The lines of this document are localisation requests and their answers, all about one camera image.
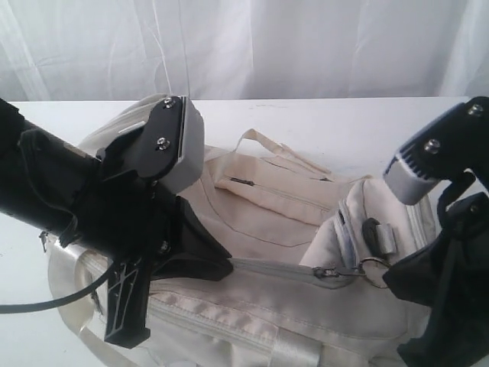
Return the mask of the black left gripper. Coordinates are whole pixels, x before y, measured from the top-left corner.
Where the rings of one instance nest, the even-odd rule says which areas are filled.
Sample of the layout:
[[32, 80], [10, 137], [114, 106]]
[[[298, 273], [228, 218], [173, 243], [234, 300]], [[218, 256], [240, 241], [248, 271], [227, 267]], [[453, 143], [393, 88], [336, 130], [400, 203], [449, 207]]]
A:
[[[60, 235], [118, 262], [108, 277], [104, 341], [134, 348], [149, 338], [151, 282], [171, 278], [220, 281], [233, 272], [232, 255], [199, 221], [189, 202], [175, 199], [158, 180], [176, 158], [155, 153], [100, 152], [102, 159], [84, 197], [72, 208], [74, 224]], [[160, 221], [166, 221], [165, 227]], [[160, 249], [162, 244], [167, 249]]]

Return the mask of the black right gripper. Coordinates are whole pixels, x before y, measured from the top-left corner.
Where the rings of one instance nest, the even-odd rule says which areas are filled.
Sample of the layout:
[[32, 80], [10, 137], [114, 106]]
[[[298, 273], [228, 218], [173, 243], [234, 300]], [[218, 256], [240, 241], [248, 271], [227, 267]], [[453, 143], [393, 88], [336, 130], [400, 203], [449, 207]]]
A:
[[383, 275], [398, 299], [432, 309], [419, 338], [397, 352], [408, 366], [472, 366], [488, 355], [488, 197], [477, 193], [449, 209], [446, 246], [428, 245]]

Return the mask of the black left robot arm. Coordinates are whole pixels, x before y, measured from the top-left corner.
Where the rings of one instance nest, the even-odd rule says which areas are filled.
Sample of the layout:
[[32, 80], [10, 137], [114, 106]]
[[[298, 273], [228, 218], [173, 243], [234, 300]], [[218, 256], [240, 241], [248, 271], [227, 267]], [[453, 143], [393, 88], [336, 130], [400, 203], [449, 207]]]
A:
[[127, 349], [150, 336], [152, 281], [220, 281], [230, 253], [198, 220], [181, 192], [202, 174], [204, 122], [185, 96], [167, 96], [148, 120], [87, 154], [1, 104], [1, 211], [110, 259], [105, 273], [75, 294], [12, 304], [3, 314], [71, 304], [108, 287], [105, 341]]

